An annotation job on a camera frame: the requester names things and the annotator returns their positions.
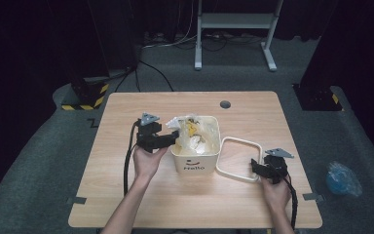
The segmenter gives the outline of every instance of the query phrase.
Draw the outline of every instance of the trash bag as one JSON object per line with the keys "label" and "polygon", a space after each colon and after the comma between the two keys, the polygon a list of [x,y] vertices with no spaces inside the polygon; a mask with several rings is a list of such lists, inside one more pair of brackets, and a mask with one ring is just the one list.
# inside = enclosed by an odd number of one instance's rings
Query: trash bag
{"label": "trash bag", "polygon": [[326,184],[333,194],[351,194],[355,197],[362,194],[362,186],[351,169],[338,162],[332,162],[328,170]]}

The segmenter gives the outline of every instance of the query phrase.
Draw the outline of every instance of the white metal stand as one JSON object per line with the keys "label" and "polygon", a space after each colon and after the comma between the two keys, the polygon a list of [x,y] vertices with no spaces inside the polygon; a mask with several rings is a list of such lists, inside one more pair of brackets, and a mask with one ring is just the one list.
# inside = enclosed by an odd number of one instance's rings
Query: white metal stand
{"label": "white metal stand", "polygon": [[278,0],[276,10],[271,14],[225,14],[225,13],[203,13],[202,2],[199,0],[197,20],[197,42],[194,68],[201,70],[202,64],[202,29],[203,28],[263,28],[269,29],[266,42],[261,43],[263,54],[271,71],[276,71],[275,61],[270,52],[273,35],[281,12],[283,0]]}

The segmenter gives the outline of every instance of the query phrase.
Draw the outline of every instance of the person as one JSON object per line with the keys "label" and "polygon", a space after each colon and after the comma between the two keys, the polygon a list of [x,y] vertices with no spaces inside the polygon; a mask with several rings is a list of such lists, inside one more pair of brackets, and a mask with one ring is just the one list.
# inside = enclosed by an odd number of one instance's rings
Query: person
{"label": "person", "polygon": [[[136,213],[151,179],[156,174],[167,148],[149,153],[136,146],[133,153],[135,178],[129,192],[108,219],[101,234],[131,233]],[[272,184],[268,179],[261,178],[264,197],[272,215],[273,224],[278,234],[294,233],[287,218],[285,207],[291,194],[287,184],[282,180]]]}

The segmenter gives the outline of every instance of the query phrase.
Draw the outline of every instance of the person's left hand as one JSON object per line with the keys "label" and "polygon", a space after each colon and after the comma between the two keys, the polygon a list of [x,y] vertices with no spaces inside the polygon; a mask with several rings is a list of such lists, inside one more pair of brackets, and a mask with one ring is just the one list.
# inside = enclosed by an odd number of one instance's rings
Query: person's left hand
{"label": "person's left hand", "polygon": [[160,161],[168,148],[161,148],[154,153],[149,153],[136,146],[133,154],[135,177],[150,180],[159,169]]}

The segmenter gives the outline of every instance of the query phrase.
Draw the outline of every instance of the small bin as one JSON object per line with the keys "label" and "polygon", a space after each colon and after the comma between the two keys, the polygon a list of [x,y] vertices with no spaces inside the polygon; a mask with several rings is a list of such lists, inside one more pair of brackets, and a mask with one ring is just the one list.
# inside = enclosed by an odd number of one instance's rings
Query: small bin
{"label": "small bin", "polygon": [[212,116],[195,116],[186,117],[180,122],[180,137],[171,147],[177,172],[181,175],[214,172],[221,150],[217,119]]}

